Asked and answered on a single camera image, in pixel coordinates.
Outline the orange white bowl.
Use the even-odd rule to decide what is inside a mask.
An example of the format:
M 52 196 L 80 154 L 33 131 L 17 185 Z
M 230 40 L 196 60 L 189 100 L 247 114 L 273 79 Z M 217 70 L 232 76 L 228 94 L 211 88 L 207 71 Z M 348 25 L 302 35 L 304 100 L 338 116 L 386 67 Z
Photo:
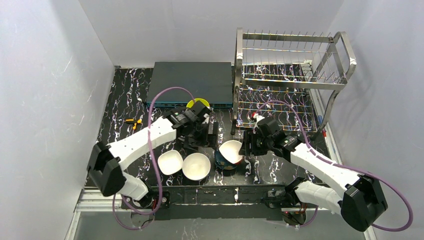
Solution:
M 228 140 L 219 147 L 219 152 L 231 164 L 237 165 L 241 162 L 243 156 L 239 154 L 242 143 L 238 140 Z

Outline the white round bowl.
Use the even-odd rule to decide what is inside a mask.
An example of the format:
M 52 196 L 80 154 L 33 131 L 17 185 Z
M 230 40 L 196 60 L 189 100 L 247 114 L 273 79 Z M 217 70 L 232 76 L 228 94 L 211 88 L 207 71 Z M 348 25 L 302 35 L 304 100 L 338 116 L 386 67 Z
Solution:
M 192 153 L 183 160 L 182 172 L 189 180 L 201 181 L 209 175 L 210 170 L 211 162 L 202 153 Z

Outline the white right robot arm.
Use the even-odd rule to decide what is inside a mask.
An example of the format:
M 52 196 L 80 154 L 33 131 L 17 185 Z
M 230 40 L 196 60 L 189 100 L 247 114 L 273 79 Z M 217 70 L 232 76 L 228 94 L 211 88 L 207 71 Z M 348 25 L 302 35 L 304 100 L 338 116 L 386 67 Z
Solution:
M 301 135 L 287 135 L 270 117 L 259 116 L 254 128 L 245 130 L 240 155 L 274 153 L 318 177 L 324 184 L 297 178 L 285 187 L 293 203 L 308 203 L 340 215 L 353 229 L 366 231 L 387 209 L 380 181 L 370 174 L 337 166 L 308 146 Z

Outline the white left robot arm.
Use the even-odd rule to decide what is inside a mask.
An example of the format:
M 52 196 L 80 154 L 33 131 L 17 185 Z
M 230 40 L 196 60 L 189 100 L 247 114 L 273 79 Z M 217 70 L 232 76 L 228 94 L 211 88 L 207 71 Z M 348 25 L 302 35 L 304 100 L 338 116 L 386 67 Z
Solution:
M 143 208 L 154 199 L 163 197 L 161 179 L 157 190 L 145 180 L 130 175 L 125 170 L 137 159 L 163 144 L 183 138 L 183 146 L 216 149 L 218 124 L 209 133 L 209 117 L 212 110 L 201 101 L 193 106 L 179 106 L 149 123 L 138 132 L 121 140 L 104 143 L 99 141 L 91 150 L 86 167 L 89 178 L 104 197 L 122 195 L 138 202 Z

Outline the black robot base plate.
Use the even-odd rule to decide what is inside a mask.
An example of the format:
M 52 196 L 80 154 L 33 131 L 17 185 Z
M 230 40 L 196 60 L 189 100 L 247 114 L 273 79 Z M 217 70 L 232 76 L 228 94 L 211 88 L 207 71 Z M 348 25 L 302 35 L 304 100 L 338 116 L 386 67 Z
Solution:
M 173 219 L 266 219 L 291 225 L 306 221 L 304 203 L 295 203 L 277 185 L 164 186 L 157 221 Z

